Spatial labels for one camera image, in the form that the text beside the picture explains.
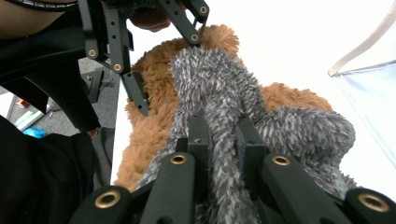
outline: plush toy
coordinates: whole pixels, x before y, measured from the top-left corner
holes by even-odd
[[[150,111],[145,117],[134,103],[126,107],[134,130],[116,185],[133,191],[155,179],[161,158],[187,137],[188,117],[204,111],[214,159],[207,200],[197,204],[199,223],[260,223],[233,156],[242,114],[272,152],[294,157],[330,194],[343,198],[356,187],[339,170],[355,140],[353,126],[325,99],[280,83],[260,86],[237,58],[238,39],[225,25],[207,27],[202,44],[191,49],[181,38],[163,42],[132,68],[145,81]]]

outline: gray fuzzy fabric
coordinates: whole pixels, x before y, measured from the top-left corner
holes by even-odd
[[[244,114],[272,152],[294,157],[315,182],[344,198],[353,180],[339,170],[355,141],[353,126],[341,115],[315,108],[282,107],[267,114],[258,80],[220,49],[183,49],[172,62],[180,104],[167,145],[152,160],[138,187],[155,179],[161,159],[188,137],[188,120],[204,112],[213,142],[212,179],[207,200],[196,206],[197,223],[261,223],[244,189],[235,155],[235,126]]]

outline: blue object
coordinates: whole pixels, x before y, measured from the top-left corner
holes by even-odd
[[[41,130],[40,128],[29,128],[29,129],[26,129],[25,131],[23,131],[23,133],[33,136],[35,138],[42,138],[47,135],[47,133],[45,131]]]

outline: brown curly fur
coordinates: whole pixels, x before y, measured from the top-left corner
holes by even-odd
[[[202,43],[207,49],[224,49],[230,55],[235,55],[237,61],[242,62],[236,56],[239,40],[233,30],[225,25],[207,27]],[[122,154],[116,185],[133,191],[152,157],[165,145],[178,107],[178,96],[169,72],[169,65],[182,49],[188,47],[182,38],[165,41],[146,52],[132,67],[132,71],[140,72],[145,81],[150,111],[145,117],[137,110],[134,103],[128,102],[125,107],[134,130],[130,135],[130,145]],[[282,105],[332,110],[324,98],[309,90],[299,91],[281,83],[273,83],[261,88],[267,112]]]

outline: brass screw hole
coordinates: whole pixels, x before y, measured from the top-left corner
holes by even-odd
[[[290,160],[286,157],[283,156],[275,156],[273,157],[273,162],[278,164],[278,165],[289,165]]]
[[[206,12],[207,12],[207,8],[206,7],[201,7],[199,10],[200,10],[200,12],[202,14],[206,14]]]
[[[363,193],[358,196],[358,199],[364,206],[376,212],[384,213],[389,211],[388,204],[373,194]]]
[[[109,190],[95,200],[95,206],[98,208],[108,208],[116,204],[121,198],[121,195],[116,190]]]
[[[119,63],[114,64],[114,70],[120,71],[121,70],[121,65]]]
[[[175,155],[171,158],[171,162],[175,165],[183,164],[187,161],[187,158],[183,155]]]
[[[91,57],[94,57],[94,56],[96,55],[96,51],[95,51],[94,49],[90,49],[90,51],[88,51],[88,54],[89,54]]]
[[[198,35],[192,35],[191,36],[192,41],[197,41],[198,40]]]

